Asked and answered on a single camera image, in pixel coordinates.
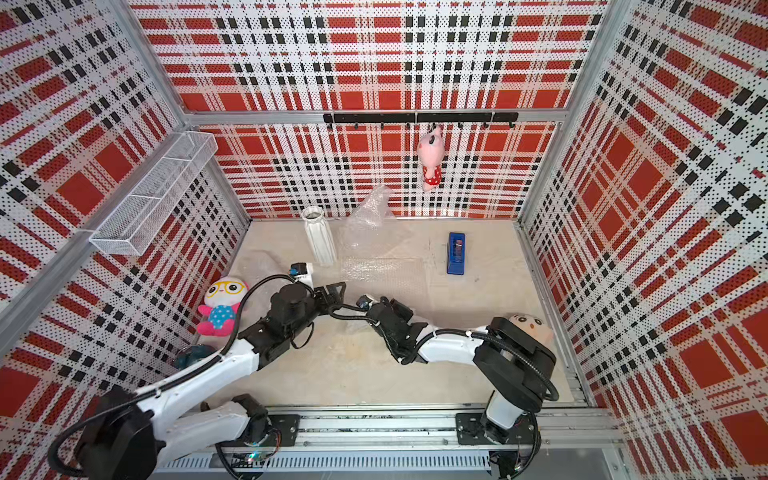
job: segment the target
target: bubble wrap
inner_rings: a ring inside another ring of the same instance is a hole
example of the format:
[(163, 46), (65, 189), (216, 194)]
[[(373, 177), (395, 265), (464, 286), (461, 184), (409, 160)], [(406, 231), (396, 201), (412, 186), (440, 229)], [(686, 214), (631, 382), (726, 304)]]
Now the bubble wrap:
[[(363, 294), (375, 299), (398, 300), (420, 316), (429, 318), (432, 302), (427, 294), (424, 262), (420, 258), (345, 258), (342, 278), (346, 281), (345, 303), (355, 303)], [(367, 326), (350, 322), (347, 332)]]
[(339, 229), (339, 245), (346, 257), (384, 257), (407, 236), (398, 229), (386, 228), (394, 221), (389, 209), (392, 189), (381, 184), (344, 220)]

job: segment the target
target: plush doll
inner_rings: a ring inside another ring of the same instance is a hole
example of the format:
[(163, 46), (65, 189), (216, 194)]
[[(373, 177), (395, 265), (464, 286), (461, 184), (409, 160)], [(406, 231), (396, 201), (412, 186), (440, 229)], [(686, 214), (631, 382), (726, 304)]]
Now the plush doll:
[(445, 147), (442, 144), (442, 130), (435, 127), (419, 138), (419, 146), (416, 148), (419, 154), (419, 160), (422, 162), (424, 172), (424, 191), (440, 185), (442, 180), (442, 171), (440, 165), (445, 156)]
[(240, 301), (248, 291), (248, 285), (233, 276), (220, 278), (205, 293), (205, 305), (197, 311), (208, 315), (208, 320), (197, 325), (200, 335), (229, 336), (235, 326), (235, 314)]

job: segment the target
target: blue polka dot dress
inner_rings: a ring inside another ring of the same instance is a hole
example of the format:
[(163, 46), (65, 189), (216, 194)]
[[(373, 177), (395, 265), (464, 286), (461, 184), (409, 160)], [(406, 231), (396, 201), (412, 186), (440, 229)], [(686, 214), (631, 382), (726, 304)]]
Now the blue polka dot dress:
[(222, 329), (224, 327), (224, 322), (226, 322), (229, 319), (234, 320), (235, 318), (235, 310), (230, 305), (219, 305), (215, 306), (213, 310), (211, 310), (210, 315), (208, 316), (208, 321), (211, 322), (214, 325), (214, 329)]

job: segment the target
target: plaid wall panel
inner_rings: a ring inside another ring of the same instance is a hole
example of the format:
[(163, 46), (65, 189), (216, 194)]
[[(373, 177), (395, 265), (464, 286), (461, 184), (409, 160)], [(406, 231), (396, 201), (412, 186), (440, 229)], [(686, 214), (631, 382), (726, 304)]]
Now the plaid wall panel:
[(0, 310), (173, 129), (104, 5), (0, 6)]
[(54, 478), (46, 449), (100, 395), (176, 372), (243, 234), (215, 188), (200, 174), (142, 257), (94, 254), (3, 359), (0, 478)]
[(635, 2), (528, 225), (647, 478), (768, 475), (768, 3)]
[(274, 111), (563, 107), (607, 0), (129, 3), (189, 110)]
[(216, 159), (253, 218), (299, 217), (309, 205), (344, 217), (384, 183), (400, 216), (516, 217), (554, 123), (445, 124), (440, 186), (422, 192), (415, 155), (426, 124), (210, 125)]

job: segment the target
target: wire mesh shelf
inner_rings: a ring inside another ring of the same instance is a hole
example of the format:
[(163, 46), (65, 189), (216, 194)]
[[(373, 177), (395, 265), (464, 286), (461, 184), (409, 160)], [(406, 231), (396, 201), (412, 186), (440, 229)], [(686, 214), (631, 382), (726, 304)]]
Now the wire mesh shelf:
[(143, 255), (181, 196), (216, 153), (212, 134), (187, 131), (172, 135), (177, 139), (168, 151), (91, 235), (91, 243), (103, 253)]

